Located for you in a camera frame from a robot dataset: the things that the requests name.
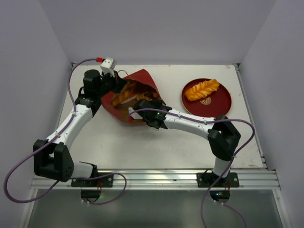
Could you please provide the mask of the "striped orange fake croissant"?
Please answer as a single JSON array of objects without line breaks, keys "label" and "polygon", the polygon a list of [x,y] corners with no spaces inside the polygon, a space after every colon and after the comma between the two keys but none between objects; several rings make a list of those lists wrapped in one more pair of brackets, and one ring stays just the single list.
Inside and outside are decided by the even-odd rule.
[{"label": "striped orange fake croissant", "polygon": [[136,101],[139,101],[141,99],[145,99],[145,100],[148,100],[148,101],[153,101],[153,100],[159,100],[159,94],[157,92],[144,92],[142,94],[139,94],[136,96],[135,100]]}]

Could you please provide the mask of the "red brown paper bag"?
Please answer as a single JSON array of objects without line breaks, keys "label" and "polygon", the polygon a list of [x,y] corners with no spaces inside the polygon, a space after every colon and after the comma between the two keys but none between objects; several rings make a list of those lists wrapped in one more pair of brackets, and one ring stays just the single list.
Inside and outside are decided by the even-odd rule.
[{"label": "red brown paper bag", "polygon": [[135,73],[132,73],[130,75],[125,76],[123,79],[127,80],[127,81],[137,81],[137,85],[136,85],[136,95],[121,102],[119,105],[113,107],[111,105],[111,101],[113,99],[113,97],[115,95],[117,95],[116,93],[110,92],[107,95],[103,96],[101,98],[102,101],[102,106],[103,108],[109,112],[113,117],[115,117],[116,119],[118,119],[121,122],[130,122],[128,120],[128,108],[129,107],[133,107],[135,105],[135,103],[137,103],[138,101],[135,100],[136,96],[139,94],[142,94],[144,92],[157,92],[159,94],[159,100],[162,100],[161,94],[153,80],[153,78],[151,77],[151,75],[149,74],[149,72],[145,69],[139,70]]}]

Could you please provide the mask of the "twisted orange fake bread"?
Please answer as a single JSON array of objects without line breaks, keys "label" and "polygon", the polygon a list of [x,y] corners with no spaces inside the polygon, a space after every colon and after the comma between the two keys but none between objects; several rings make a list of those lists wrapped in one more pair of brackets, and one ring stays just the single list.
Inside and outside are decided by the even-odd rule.
[{"label": "twisted orange fake bread", "polygon": [[200,82],[185,92],[185,96],[189,101],[197,101],[206,98],[219,88],[219,82],[216,79]]}]

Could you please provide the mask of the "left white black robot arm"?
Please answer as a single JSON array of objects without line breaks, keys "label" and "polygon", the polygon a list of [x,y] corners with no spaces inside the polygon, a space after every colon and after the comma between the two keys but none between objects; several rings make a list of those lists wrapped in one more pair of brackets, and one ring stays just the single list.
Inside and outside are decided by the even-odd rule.
[{"label": "left white black robot arm", "polygon": [[74,162],[69,150],[83,127],[100,108],[101,98],[109,92],[120,93],[126,84],[127,80],[121,79],[116,72],[86,71],[83,86],[68,117],[47,139],[34,143],[34,173],[62,182],[82,179],[87,186],[96,185],[99,175],[94,172],[94,165]]}]

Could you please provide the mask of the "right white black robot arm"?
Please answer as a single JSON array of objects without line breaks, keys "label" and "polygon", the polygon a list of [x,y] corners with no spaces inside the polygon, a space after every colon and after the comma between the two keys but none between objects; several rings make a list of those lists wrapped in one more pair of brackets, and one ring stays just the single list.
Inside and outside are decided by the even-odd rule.
[{"label": "right white black robot arm", "polygon": [[128,108],[133,119],[142,119],[155,129],[181,130],[208,140],[211,152],[216,157],[210,180],[216,186],[228,182],[230,162],[238,146],[241,134],[224,115],[205,118],[179,112],[161,101],[141,99]]}]

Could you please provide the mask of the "fake baguette bread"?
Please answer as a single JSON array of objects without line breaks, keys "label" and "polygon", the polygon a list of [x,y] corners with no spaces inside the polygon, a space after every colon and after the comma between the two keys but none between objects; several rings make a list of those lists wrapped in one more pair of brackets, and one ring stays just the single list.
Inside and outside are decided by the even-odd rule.
[{"label": "fake baguette bread", "polygon": [[123,88],[123,90],[115,95],[111,101],[111,105],[113,107],[119,105],[121,102],[133,97],[136,95],[135,89],[136,89],[137,81],[128,81],[127,85]]}]

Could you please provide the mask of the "red round plate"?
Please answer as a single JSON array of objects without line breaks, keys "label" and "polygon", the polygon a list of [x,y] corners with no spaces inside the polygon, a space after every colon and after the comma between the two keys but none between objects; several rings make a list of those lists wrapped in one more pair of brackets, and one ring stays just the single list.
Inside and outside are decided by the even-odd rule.
[{"label": "red round plate", "polygon": [[209,78],[194,79],[184,86],[181,93],[181,100],[183,106],[190,114],[201,117],[218,117],[221,114],[226,115],[229,112],[232,99],[229,91],[222,84],[219,84],[217,91],[197,101],[189,101],[185,96],[188,89],[200,82],[209,80]]}]

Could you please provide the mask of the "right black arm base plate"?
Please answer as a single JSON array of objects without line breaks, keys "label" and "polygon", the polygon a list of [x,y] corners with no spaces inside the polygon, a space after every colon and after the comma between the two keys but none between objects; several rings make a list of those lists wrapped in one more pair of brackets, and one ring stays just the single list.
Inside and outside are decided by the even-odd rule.
[{"label": "right black arm base plate", "polygon": [[[209,188],[218,178],[213,172],[199,172],[196,174],[197,185],[199,188]],[[235,172],[230,172],[227,177],[221,178],[214,188],[238,188],[240,187],[238,175]]]}]

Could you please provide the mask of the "aluminium mounting rail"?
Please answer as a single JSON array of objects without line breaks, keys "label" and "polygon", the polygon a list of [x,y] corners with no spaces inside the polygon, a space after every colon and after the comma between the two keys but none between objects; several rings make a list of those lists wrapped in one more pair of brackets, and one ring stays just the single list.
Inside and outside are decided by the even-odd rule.
[{"label": "aluminium mounting rail", "polygon": [[[200,169],[122,169],[99,170],[117,172],[127,179],[127,190],[203,190],[197,184],[196,174]],[[275,171],[266,169],[233,169],[240,186],[231,190],[279,190]]]}]

